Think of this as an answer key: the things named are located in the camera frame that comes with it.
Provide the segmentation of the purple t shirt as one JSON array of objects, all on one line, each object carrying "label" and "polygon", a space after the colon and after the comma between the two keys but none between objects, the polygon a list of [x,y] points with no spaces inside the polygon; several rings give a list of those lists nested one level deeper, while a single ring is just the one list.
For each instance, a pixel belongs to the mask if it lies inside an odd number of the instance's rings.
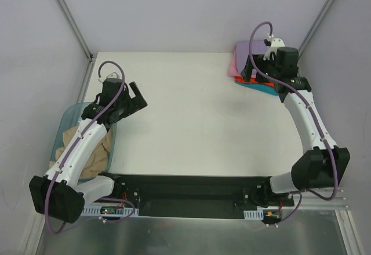
[{"label": "purple t shirt", "polygon": [[[236,43],[236,67],[239,75],[241,75],[242,71],[246,67],[250,53],[249,45],[250,41],[239,41]],[[252,55],[265,55],[267,50],[268,47],[265,45],[264,41],[258,40],[252,42]]]}]

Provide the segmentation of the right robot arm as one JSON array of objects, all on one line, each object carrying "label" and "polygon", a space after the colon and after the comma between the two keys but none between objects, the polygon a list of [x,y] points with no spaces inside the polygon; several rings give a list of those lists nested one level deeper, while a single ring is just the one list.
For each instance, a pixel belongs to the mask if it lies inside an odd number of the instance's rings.
[{"label": "right robot arm", "polygon": [[263,41],[240,41],[235,48],[238,75],[248,86],[268,86],[290,112],[300,136],[302,157],[287,173],[272,176],[258,196],[275,205],[282,194],[308,191],[331,201],[350,161],[347,148],[338,147],[314,104],[311,86],[298,74],[299,51],[272,35]]}]

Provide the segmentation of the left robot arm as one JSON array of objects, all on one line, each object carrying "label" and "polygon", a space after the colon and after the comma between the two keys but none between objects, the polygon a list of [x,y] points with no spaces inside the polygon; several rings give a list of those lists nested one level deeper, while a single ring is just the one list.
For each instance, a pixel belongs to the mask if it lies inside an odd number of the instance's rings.
[{"label": "left robot arm", "polygon": [[29,189],[37,213],[74,223],[85,206],[105,197],[117,202],[122,187],[114,175],[100,173],[80,183],[80,175],[99,142],[117,122],[147,106],[135,82],[106,78],[101,93],[83,110],[81,121],[62,155],[44,176],[34,176]]}]

